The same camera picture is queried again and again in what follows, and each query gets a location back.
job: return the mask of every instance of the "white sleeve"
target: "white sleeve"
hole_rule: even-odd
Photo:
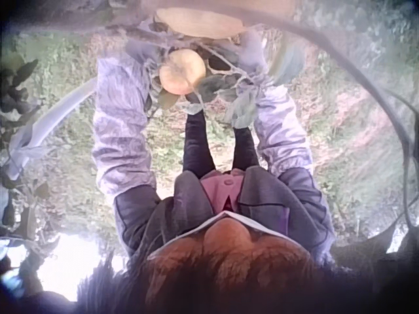
[[[93,159],[99,189],[113,201],[139,185],[156,188],[144,135],[149,77],[144,66],[123,54],[98,60]]]
[[[258,151],[267,161],[269,172],[279,177],[288,169],[302,167],[312,173],[310,145],[287,88],[268,88],[257,99],[257,112]]]

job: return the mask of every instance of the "bright light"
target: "bright light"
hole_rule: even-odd
[[[45,291],[62,294],[70,301],[77,299],[77,285],[92,274],[101,256],[98,245],[77,235],[61,235],[53,256],[46,258],[39,268],[38,277]],[[114,256],[112,266],[122,270],[124,259]]]

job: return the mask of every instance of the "gray jacket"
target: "gray jacket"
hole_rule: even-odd
[[[117,229],[128,254],[144,258],[169,240],[214,216],[200,181],[186,171],[173,197],[160,200],[151,154],[142,131],[149,78],[127,55],[98,62],[94,115],[98,186],[115,209]],[[312,177],[312,155],[298,123],[295,104],[283,86],[267,88],[257,99],[255,129],[259,154],[268,170],[246,171],[240,213],[300,243],[322,262],[334,240],[326,201]],[[280,228],[285,222],[286,228]]]

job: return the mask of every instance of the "sleeve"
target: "sleeve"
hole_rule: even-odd
[[[135,186],[156,188],[151,153],[142,134],[148,88],[142,64],[128,55],[98,60],[93,159],[98,187],[111,202]]]
[[[142,134],[148,87],[142,64],[128,55],[98,60],[93,159],[98,187],[113,204],[117,231],[128,254],[138,248],[160,202]]]
[[[275,177],[295,167],[312,172],[306,132],[297,120],[294,101],[285,87],[270,87],[258,98],[255,131],[259,154]]]
[[[335,240],[333,224],[326,199],[312,176],[312,153],[295,103],[285,87],[272,87],[258,100],[257,110],[259,153],[268,162],[269,172],[288,186],[306,210],[290,211],[289,235],[318,262],[328,261]]]
[[[297,167],[282,173],[279,180],[288,186],[306,210],[306,213],[289,212],[289,236],[306,247],[320,264],[330,261],[329,251],[335,241],[335,231],[325,196],[312,174]]]

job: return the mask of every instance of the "black pants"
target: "black pants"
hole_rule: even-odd
[[[236,146],[232,169],[245,171],[248,167],[258,166],[259,161],[255,143],[249,128],[234,129]],[[208,146],[204,112],[188,115],[185,126],[185,147],[183,149],[183,171],[192,171],[199,179],[215,170],[214,161]]]

